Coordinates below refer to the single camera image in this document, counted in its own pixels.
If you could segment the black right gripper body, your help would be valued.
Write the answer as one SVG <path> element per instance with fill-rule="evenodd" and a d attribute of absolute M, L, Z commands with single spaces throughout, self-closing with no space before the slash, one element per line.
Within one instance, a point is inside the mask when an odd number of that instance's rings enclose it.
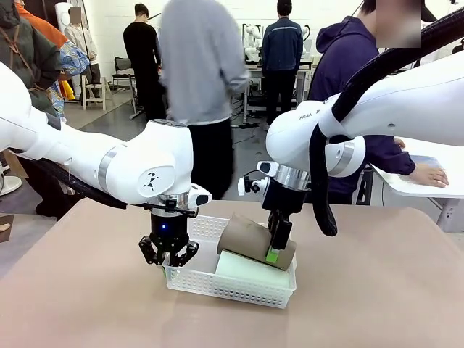
<path fill-rule="evenodd" d="M 288 215 L 300 213 L 307 196 L 306 191 L 287 188 L 271 178 L 265 190 L 262 208 L 270 212 L 280 211 Z"/>

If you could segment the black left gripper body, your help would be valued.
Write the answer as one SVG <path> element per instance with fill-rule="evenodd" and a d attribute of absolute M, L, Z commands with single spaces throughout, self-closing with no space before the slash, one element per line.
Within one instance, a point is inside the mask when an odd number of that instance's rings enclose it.
<path fill-rule="evenodd" d="M 157 216 L 151 215 L 150 240 L 157 251 L 181 251 L 188 241 L 186 215 Z"/>

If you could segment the person's right hand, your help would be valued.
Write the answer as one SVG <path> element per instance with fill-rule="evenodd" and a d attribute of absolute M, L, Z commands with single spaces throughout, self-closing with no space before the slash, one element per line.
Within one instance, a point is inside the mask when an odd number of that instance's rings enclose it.
<path fill-rule="evenodd" d="M 408 178 L 413 183 L 423 186 L 444 188 L 450 184 L 442 168 L 428 165 L 416 165 L 414 171 L 409 174 Z"/>

